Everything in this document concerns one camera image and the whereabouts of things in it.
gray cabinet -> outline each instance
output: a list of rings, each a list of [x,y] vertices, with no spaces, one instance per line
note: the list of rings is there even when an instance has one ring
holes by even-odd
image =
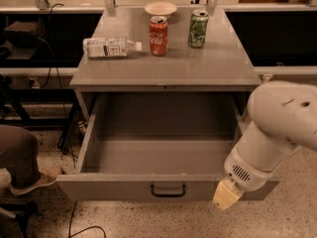
[[[238,110],[261,82],[222,11],[210,14],[204,49],[188,46],[191,11],[178,8],[168,20],[164,57],[150,53],[143,8],[104,12],[94,36],[121,34],[141,41],[143,51],[82,59],[71,86],[88,128],[75,174],[57,179],[69,198],[212,199],[224,160],[244,131]],[[245,198],[264,199],[277,183],[274,178]]]

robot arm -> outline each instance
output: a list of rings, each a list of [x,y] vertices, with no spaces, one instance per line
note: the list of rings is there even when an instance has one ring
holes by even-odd
[[[317,151],[317,87],[268,82],[252,93],[247,109],[252,122],[225,161],[213,198],[222,210],[262,187],[300,146]]]

bottle label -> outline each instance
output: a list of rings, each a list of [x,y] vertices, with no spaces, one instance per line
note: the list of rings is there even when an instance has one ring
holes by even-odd
[[[126,38],[108,37],[88,39],[86,42],[89,58],[126,57]]]

terrazzo floor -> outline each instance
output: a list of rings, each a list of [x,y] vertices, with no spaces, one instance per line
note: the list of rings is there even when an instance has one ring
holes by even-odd
[[[33,133],[40,143],[40,167],[62,166],[67,174],[72,174],[73,157],[56,146],[61,131]],[[75,203],[57,184],[15,198],[6,191],[10,179],[5,170],[0,171],[0,190],[7,201],[36,203],[38,214],[31,215],[27,229],[33,238],[99,238],[105,237],[103,230],[108,238],[314,238],[317,237],[316,167],[317,155],[303,149],[280,165],[276,175],[281,183],[264,201],[240,201],[225,212],[216,209],[211,201]],[[93,226],[98,227],[75,235]],[[0,235],[23,237],[17,222],[1,214]]]

green soda can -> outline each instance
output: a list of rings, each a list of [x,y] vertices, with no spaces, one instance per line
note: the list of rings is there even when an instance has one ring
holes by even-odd
[[[193,48],[202,48],[205,44],[209,17],[205,10],[194,10],[190,17],[188,44]]]

